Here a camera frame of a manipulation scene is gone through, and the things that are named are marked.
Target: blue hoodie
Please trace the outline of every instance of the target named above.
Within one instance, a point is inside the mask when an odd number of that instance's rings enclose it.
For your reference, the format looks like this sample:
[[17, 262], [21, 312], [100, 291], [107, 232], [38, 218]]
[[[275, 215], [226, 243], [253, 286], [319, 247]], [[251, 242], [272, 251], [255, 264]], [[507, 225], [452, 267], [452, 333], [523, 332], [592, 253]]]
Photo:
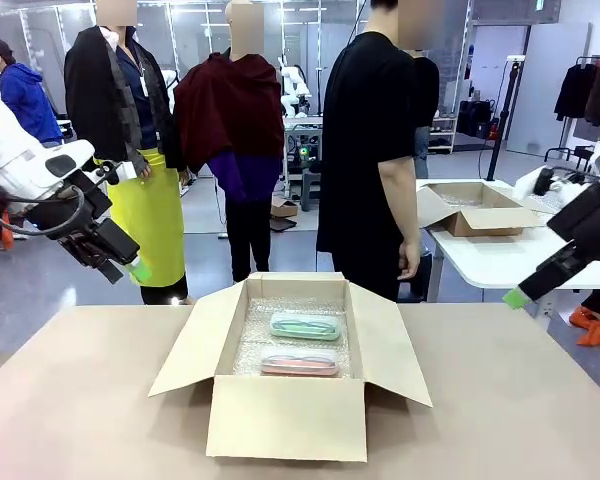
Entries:
[[39, 142], [60, 141], [62, 133], [40, 82], [42, 76], [22, 63], [14, 63], [0, 76], [2, 101], [18, 122]]

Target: purple sweater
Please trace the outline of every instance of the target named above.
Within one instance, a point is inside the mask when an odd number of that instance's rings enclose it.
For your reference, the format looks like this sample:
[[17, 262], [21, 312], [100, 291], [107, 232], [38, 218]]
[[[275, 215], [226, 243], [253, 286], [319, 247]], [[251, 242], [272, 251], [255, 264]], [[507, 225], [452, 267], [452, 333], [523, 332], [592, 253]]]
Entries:
[[271, 197], [280, 176], [282, 159], [222, 152], [208, 162], [226, 197], [234, 202], [256, 202]]

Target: person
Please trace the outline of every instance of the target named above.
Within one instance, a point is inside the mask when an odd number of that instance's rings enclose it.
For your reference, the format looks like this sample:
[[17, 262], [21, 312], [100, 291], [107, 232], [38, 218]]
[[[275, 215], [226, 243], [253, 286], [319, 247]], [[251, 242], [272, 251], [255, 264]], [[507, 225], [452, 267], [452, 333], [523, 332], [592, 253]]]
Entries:
[[569, 317], [572, 325], [587, 330], [587, 333], [578, 341], [584, 347], [600, 345], [600, 290], [591, 292], [581, 305]]
[[284, 124], [276, 70], [241, 38], [241, 32], [263, 26], [249, 15], [234, 15], [236, 4], [257, 9], [244, 0], [227, 4], [231, 46], [187, 73], [175, 89], [175, 116], [187, 165], [197, 172], [208, 164], [224, 191], [238, 283], [251, 274], [252, 253], [257, 271], [269, 271], [271, 200], [282, 166]]
[[130, 162], [137, 178], [108, 187], [113, 220], [140, 246], [147, 305], [189, 302], [178, 186], [188, 182], [180, 136], [155, 58], [133, 27], [91, 27], [65, 60], [67, 113], [95, 158]]
[[[400, 16], [398, 0], [371, 0], [366, 28], [338, 56], [325, 95], [317, 248], [345, 278], [392, 301], [420, 261], [414, 65], [397, 45], [426, 33], [429, 1], [400, 0], [408, 11]], [[352, 141], [356, 132], [365, 138]]]
[[45, 147], [60, 145], [62, 132], [42, 86], [42, 76], [17, 63], [9, 45], [0, 40], [0, 96], [27, 133]]
[[416, 178], [426, 180], [429, 178], [429, 136], [440, 100], [440, 71], [435, 62], [422, 56], [422, 50], [416, 50], [413, 59], [418, 88], [418, 94], [414, 95], [416, 140], [413, 160]]

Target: clothing rack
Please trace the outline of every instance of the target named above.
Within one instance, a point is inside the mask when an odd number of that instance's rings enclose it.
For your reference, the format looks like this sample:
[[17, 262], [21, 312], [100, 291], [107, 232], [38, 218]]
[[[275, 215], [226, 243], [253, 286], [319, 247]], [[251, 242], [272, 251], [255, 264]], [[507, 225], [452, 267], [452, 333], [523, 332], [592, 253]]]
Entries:
[[[576, 63], [574, 64], [574, 66], [578, 66], [580, 65], [580, 62], [582, 62], [583, 60], [600, 60], [600, 55], [592, 55], [592, 56], [580, 56], [576, 59]], [[564, 143], [564, 135], [566, 133], [567, 130], [567, 118], [565, 117], [565, 119], [562, 121], [562, 134], [560, 135], [560, 146], [563, 146]]]

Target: cardboard box on table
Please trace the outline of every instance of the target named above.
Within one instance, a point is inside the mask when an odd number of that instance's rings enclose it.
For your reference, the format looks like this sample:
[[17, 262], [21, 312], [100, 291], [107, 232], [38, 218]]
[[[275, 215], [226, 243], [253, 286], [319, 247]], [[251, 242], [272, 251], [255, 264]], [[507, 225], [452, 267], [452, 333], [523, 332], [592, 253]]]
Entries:
[[506, 190], [482, 182], [430, 183], [417, 197], [419, 226], [440, 224], [455, 237], [519, 235], [545, 225], [535, 211], [551, 213], [538, 202], [517, 202]]
[[[233, 375], [249, 299], [262, 297], [343, 299], [352, 378]], [[431, 406], [397, 305], [339, 273], [254, 274], [198, 301], [149, 395], [210, 378], [212, 457], [365, 462], [365, 383]]]

